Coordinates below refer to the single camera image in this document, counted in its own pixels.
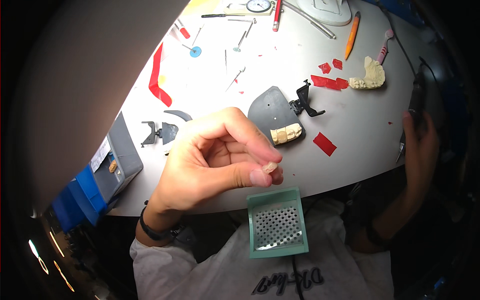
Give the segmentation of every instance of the green mesh tray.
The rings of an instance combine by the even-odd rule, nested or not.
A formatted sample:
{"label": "green mesh tray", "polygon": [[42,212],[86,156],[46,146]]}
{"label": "green mesh tray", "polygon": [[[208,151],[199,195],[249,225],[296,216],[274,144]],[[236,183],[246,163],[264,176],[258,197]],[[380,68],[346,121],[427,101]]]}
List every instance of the green mesh tray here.
{"label": "green mesh tray", "polygon": [[298,187],[247,196],[250,258],[308,252]]}

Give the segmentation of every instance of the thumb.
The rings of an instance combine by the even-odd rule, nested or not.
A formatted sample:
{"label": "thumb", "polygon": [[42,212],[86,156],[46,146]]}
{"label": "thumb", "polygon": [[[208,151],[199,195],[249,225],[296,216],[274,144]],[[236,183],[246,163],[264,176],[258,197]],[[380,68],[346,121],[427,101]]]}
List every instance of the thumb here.
{"label": "thumb", "polygon": [[412,152],[418,148],[418,137],[415,133],[413,118],[408,111],[403,112],[402,116],[403,131],[405,132],[405,147]]}
{"label": "thumb", "polygon": [[203,175],[208,193],[218,193],[243,187],[269,187],[272,176],[262,171],[262,166],[252,162],[239,162],[219,168],[205,168]]}

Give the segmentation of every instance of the fingernail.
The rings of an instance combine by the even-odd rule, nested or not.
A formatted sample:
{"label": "fingernail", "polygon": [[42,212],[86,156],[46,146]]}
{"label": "fingernail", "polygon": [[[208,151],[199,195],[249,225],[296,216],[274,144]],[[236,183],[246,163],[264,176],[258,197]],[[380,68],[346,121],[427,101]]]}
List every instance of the fingernail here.
{"label": "fingernail", "polygon": [[261,186],[261,187],[266,187],[267,186],[267,179],[266,179],[267,174],[265,174],[262,170],[252,170],[250,172],[250,181],[252,182],[252,186]]}

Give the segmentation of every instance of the orange pencil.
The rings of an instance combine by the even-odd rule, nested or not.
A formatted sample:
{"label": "orange pencil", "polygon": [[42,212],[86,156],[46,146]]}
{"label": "orange pencil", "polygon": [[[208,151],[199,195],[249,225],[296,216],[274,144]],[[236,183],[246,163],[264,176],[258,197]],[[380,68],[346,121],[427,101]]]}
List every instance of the orange pencil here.
{"label": "orange pencil", "polygon": [[352,52],[353,42],[355,42],[355,36],[357,35],[359,23],[360,23],[360,12],[357,12],[355,14],[355,18],[353,18],[352,30],[350,31],[350,36],[348,37],[347,49],[345,50],[345,60],[347,60],[348,56],[350,55],[350,52]]}

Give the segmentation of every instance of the red marker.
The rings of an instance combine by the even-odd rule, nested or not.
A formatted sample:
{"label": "red marker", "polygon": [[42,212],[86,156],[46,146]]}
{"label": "red marker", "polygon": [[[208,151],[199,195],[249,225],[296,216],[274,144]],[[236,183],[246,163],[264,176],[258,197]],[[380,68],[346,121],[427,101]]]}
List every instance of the red marker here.
{"label": "red marker", "polygon": [[275,19],[273,19],[273,31],[278,31],[278,22],[280,22],[280,11],[282,10],[282,0],[276,2]]}
{"label": "red marker", "polygon": [[190,37],[190,34],[188,33],[185,26],[183,26],[180,19],[177,19],[174,24],[175,24],[175,27],[180,31],[180,33],[183,35],[184,38],[189,38]]}

